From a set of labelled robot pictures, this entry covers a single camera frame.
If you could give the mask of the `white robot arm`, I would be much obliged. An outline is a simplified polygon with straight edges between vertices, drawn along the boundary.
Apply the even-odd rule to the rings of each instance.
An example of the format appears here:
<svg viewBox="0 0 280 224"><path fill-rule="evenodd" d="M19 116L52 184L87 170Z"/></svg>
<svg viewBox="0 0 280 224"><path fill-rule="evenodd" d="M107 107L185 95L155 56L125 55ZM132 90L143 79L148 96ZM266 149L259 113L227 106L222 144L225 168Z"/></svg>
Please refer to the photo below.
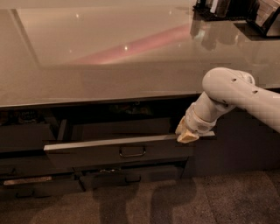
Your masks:
<svg viewBox="0 0 280 224"><path fill-rule="evenodd" d="M221 116L235 107L280 132L280 94L258 87L250 73L216 67L205 74L202 87L202 94L176 128L179 143L187 144L205 136Z"/></svg>

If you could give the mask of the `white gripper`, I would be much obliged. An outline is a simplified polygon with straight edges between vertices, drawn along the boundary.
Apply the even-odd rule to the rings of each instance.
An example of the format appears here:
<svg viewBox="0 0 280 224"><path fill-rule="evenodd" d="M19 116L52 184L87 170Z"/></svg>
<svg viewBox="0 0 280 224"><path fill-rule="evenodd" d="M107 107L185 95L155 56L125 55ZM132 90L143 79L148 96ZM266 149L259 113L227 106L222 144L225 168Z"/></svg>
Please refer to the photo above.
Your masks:
<svg viewBox="0 0 280 224"><path fill-rule="evenodd" d="M193 102L186 110L185 117L181 118L175 130L175 134L178 135L177 141L179 143L188 144L197 141L200 138L199 136L205 136L216 124L216 122L206 122L202 118L199 118L195 113L195 106L196 103Z"/></svg>

